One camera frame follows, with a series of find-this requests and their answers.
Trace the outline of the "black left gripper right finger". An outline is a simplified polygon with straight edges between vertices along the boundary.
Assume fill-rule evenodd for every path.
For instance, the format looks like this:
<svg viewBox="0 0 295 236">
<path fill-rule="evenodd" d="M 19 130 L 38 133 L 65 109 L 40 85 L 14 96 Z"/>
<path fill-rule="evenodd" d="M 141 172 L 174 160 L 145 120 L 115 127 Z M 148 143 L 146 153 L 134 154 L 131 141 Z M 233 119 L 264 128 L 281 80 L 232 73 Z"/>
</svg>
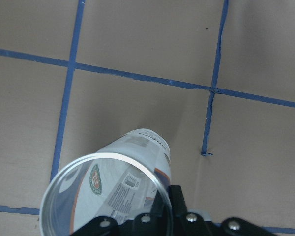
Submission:
<svg viewBox="0 0 295 236">
<path fill-rule="evenodd" d="M 221 225 L 215 225 L 187 209 L 182 188 L 179 185 L 169 186 L 169 198 L 173 214 L 174 236 L 273 236 L 259 226 L 238 217 L 225 219 Z"/>
</svg>

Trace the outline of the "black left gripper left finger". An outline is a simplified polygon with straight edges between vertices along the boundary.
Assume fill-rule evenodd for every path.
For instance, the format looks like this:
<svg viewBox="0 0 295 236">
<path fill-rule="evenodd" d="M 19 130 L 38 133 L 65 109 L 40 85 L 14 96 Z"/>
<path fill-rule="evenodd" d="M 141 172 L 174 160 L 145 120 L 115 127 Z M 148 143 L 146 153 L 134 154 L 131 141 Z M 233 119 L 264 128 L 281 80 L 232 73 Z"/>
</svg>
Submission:
<svg viewBox="0 0 295 236">
<path fill-rule="evenodd" d="M 108 216 L 98 216 L 79 228 L 76 236 L 165 236 L 168 213 L 161 195 L 156 194 L 150 212 L 137 214 L 121 225 Z"/>
</svg>

